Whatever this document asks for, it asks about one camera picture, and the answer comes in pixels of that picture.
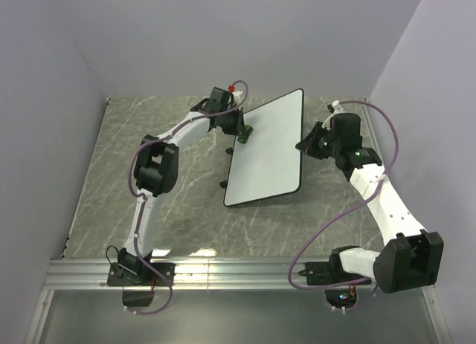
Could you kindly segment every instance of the gray marble surface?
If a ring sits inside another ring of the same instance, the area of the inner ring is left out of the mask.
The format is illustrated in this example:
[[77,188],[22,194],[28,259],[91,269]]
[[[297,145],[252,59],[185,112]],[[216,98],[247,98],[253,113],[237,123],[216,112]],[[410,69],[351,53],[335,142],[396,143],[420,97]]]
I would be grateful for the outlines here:
[[[103,258],[106,246],[122,247],[135,209],[126,185],[131,156],[145,134],[165,132],[201,97],[127,97],[110,101],[97,139],[65,257]],[[250,97],[246,108],[271,98]],[[305,97],[304,135],[328,116],[335,98]],[[364,145],[372,146],[360,106]],[[227,178],[233,137],[211,131],[181,153],[179,177],[157,219],[157,248],[171,256],[208,249],[217,256],[292,256],[326,220],[360,200],[331,160],[303,158],[303,184],[292,195],[227,208],[219,182]],[[383,248],[369,211],[358,210],[326,230],[305,255],[328,256],[331,249],[361,245]]]

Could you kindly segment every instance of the table top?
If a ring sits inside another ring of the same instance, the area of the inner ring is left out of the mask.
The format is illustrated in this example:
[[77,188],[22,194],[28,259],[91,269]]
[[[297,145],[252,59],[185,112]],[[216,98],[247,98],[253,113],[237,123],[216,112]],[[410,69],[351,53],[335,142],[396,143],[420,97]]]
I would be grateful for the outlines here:
[[[132,224],[135,199],[126,185],[133,151],[145,134],[160,134],[180,121],[203,97],[123,97],[111,99],[77,213],[65,257],[103,258],[107,245],[122,247]],[[250,97],[245,110],[270,97]],[[303,133],[328,115],[335,98],[304,97]],[[373,146],[370,121],[360,106],[349,106],[362,118],[364,146]],[[303,158],[298,192],[237,207],[224,207],[234,138],[212,130],[180,155],[178,181],[157,219],[156,248],[170,256],[293,256],[326,220],[360,200],[332,160]],[[367,208],[341,219],[306,251],[328,256],[335,247],[383,248],[379,229]]]

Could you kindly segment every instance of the gray wall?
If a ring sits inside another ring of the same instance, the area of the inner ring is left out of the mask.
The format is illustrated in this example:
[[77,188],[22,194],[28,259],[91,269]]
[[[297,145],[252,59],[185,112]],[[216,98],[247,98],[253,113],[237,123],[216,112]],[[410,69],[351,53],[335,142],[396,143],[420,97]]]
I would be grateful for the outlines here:
[[107,96],[368,97],[420,0],[52,0]]
[[[476,0],[422,0],[372,93],[401,140],[392,172],[445,241],[437,290],[455,343],[476,343]],[[389,159],[393,141],[376,117]]]
[[50,0],[0,0],[0,341],[22,343],[72,216],[103,98]]

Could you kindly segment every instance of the black mounting plate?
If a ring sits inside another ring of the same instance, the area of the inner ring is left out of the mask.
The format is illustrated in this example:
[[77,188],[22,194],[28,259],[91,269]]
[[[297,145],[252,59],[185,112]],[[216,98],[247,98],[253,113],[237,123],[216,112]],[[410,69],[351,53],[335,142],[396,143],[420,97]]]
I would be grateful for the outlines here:
[[[353,281],[355,279],[363,279],[362,276],[356,273],[336,273],[332,272],[329,267],[329,262],[306,262],[304,264],[305,270],[299,272],[300,276],[306,277],[308,286],[326,286],[333,285],[339,282]],[[368,279],[357,285],[370,285],[372,280]]]
[[[158,272],[162,273],[170,284],[173,283],[176,264],[171,262],[152,262],[150,265]],[[148,276],[146,279],[141,280],[128,270],[124,270],[117,262],[113,262],[109,268],[107,285],[110,287],[152,286],[152,276]],[[155,286],[165,287],[167,284],[158,277],[155,281]]]

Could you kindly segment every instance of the purple cable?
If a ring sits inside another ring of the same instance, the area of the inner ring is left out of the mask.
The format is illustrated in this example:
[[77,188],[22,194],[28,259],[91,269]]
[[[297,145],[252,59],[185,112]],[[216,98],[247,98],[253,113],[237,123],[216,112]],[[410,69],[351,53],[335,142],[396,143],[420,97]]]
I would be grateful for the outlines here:
[[[392,131],[392,134],[393,134],[393,139],[395,141],[395,149],[393,151],[393,157],[392,157],[392,160],[390,161],[390,163],[388,164],[387,167],[384,168],[384,171],[382,173],[382,175],[387,175],[389,173],[389,171],[392,169],[393,165],[395,164],[395,161],[396,161],[396,158],[399,154],[399,138],[398,138],[398,135],[396,134],[396,130],[395,130],[395,127],[393,126],[390,118],[386,115],[386,113],[384,113],[383,110],[381,110],[379,107],[375,106],[374,104],[371,104],[371,103],[368,103],[366,101],[361,101],[361,100],[345,100],[345,101],[341,101],[340,104],[343,105],[343,104],[353,104],[353,103],[356,103],[356,104],[362,104],[362,105],[366,105],[370,108],[373,108],[374,110],[376,110],[378,113],[380,113],[381,116],[383,116],[383,118],[385,118],[385,120],[387,121],[388,125],[390,126],[390,130]],[[380,181],[379,181],[379,184],[377,185],[376,189],[375,189],[375,192],[368,198],[368,199],[365,199],[364,201],[362,201],[361,203],[358,203],[356,205],[354,205],[353,207],[350,207],[348,208],[347,210],[344,210],[343,212],[341,212],[340,214],[337,214],[335,217],[333,217],[332,219],[330,219],[327,223],[325,223],[324,226],[322,226],[321,229],[319,229],[305,244],[304,246],[302,246],[302,248],[297,252],[296,256],[293,258],[293,260],[291,261],[291,264],[289,265],[289,269],[288,269],[288,282],[289,284],[294,287],[294,288],[297,288],[298,290],[306,290],[306,291],[316,291],[316,290],[325,290],[327,288],[334,288],[334,287],[338,287],[338,286],[345,286],[345,285],[356,285],[358,283],[361,283],[361,282],[364,282],[364,281],[367,281],[368,278],[363,278],[363,279],[357,279],[357,280],[353,280],[353,281],[346,281],[346,282],[340,282],[340,283],[334,283],[332,285],[324,285],[324,286],[301,286],[301,285],[297,285],[295,284],[293,281],[292,281],[292,271],[294,270],[294,267],[296,265],[296,263],[298,262],[299,258],[303,255],[304,251],[307,250],[307,248],[310,246],[310,244],[317,238],[319,237],[320,234],[322,234],[323,231],[325,231],[325,229],[327,229],[329,226],[331,226],[332,224],[334,224],[337,220],[343,218],[344,216],[346,216],[347,214],[350,214],[351,212],[354,212],[356,211],[357,209],[360,209],[362,207],[364,207],[365,205],[369,204],[373,199],[376,198],[376,196],[379,194],[380,190],[382,189],[382,185],[383,185],[383,181],[384,181],[384,178],[381,178]],[[354,306],[352,309],[356,309],[358,307],[360,307],[361,305],[363,305],[364,303],[366,303],[370,297],[377,291],[377,288],[378,288],[378,284],[375,285],[375,287],[372,289],[372,291],[370,292],[370,295],[364,300],[362,301],[361,303],[359,303],[358,305]]]
[[[205,119],[205,118],[210,118],[210,117],[216,117],[216,116],[222,116],[222,115],[229,114],[230,112],[237,110],[239,107],[241,107],[241,105],[243,105],[243,103],[246,101],[246,98],[248,97],[248,84],[244,80],[237,80],[232,85],[235,86],[238,83],[242,83],[245,86],[245,95],[244,95],[244,97],[242,98],[242,100],[239,104],[237,104],[234,107],[229,108],[228,110],[225,110],[225,111],[216,112],[214,114],[203,114],[203,115],[192,117],[191,119],[185,120],[183,123],[178,124],[170,132],[169,135],[167,135],[165,137],[162,137],[162,138],[159,138],[157,140],[152,140],[152,141],[143,143],[140,147],[138,147],[135,150],[134,155],[132,156],[131,163],[129,165],[129,172],[127,174],[127,186],[129,187],[129,191],[131,192],[131,194],[134,197],[142,198],[144,200],[141,204],[141,208],[139,209],[139,214],[138,214],[138,217],[137,217],[137,223],[135,225],[135,233],[136,234],[139,234],[139,229],[141,228],[142,216],[144,215],[144,210],[145,210],[146,202],[147,202],[147,197],[146,197],[145,193],[136,192],[135,189],[134,189],[134,186],[132,185],[132,173],[133,173],[133,170],[134,170],[135,161],[137,160],[137,157],[139,156],[139,153],[141,153],[141,151],[143,149],[145,149],[146,147],[149,147],[149,146],[151,146],[155,143],[160,143],[160,142],[164,142],[164,141],[169,140],[175,134],[177,134],[177,132],[179,132],[181,129],[183,129],[186,125],[192,123],[195,120],[200,120],[200,119]],[[149,270],[151,270],[156,276],[158,276],[167,285],[167,287],[169,288],[169,297],[167,298],[167,301],[160,308],[157,308],[154,311],[148,311],[148,312],[134,311],[131,308],[127,308],[127,310],[129,312],[132,312],[133,314],[137,314],[139,316],[147,316],[147,315],[150,315],[150,314],[157,314],[159,312],[162,312],[170,304],[170,301],[172,300],[172,295],[173,295],[172,285],[170,284],[170,282],[167,280],[167,278],[162,273],[158,272],[154,267],[152,267],[144,259],[144,257],[141,255],[141,253],[139,251],[139,246],[138,246],[138,238],[134,238],[134,250],[135,250],[135,255],[142,262],[142,264],[144,264],[145,267],[147,267]]]

